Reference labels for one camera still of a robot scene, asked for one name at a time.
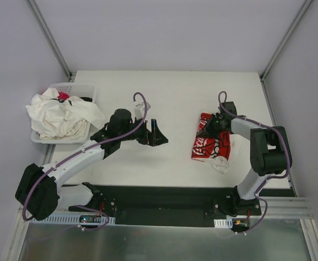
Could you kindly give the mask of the white red-print t-shirt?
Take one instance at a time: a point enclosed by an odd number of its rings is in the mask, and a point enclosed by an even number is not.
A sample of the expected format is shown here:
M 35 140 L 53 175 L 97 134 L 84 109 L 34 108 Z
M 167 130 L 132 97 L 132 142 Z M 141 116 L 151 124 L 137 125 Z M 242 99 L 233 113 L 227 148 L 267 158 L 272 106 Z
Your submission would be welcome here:
M 229 132 L 221 132 L 216 138 L 206 138 L 198 135 L 212 114 L 201 113 L 197 127 L 197 134 L 192 147 L 191 159 L 210 164 L 221 175 L 226 174 L 232 167 L 240 149 L 238 137 Z

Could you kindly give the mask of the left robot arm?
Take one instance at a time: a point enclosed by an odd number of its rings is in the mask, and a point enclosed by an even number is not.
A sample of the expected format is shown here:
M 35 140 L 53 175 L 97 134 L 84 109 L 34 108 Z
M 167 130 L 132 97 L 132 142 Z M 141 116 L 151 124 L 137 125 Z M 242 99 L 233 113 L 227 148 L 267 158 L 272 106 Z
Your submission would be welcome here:
M 55 210 L 102 210 L 101 192 L 89 182 L 66 187 L 65 183 L 87 167 L 116 152 L 123 141 L 135 140 L 151 147 L 168 143 L 155 119 L 147 129 L 144 116 L 132 117 L 126 109 L 117 109 L 102 129 L 65 159 L 24 170 L 15 198 L 22 204 L 25 221 L 41 221 Z

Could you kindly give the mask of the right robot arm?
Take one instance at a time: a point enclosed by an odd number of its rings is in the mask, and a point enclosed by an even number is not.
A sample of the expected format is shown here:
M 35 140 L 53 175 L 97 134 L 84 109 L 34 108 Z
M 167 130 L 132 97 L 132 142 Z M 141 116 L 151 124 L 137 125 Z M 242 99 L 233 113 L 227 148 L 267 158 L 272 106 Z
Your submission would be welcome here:
M 292 156 L 286 130 L 282 126 L 267 126 L 246 116 L 237 115 L 234 102 L 221 102 L 219 112 L 212 114 L 197 131 L 197 138 L 218 141 L 218 148 L 225 148 L 223 134 L 239 135 L 250 142 L 250 171 L 236 186 L 237 197 L 230 200 L 230 209 L 243 214 L 249 201 L 271 179 L 285 179 L 290 173 Z

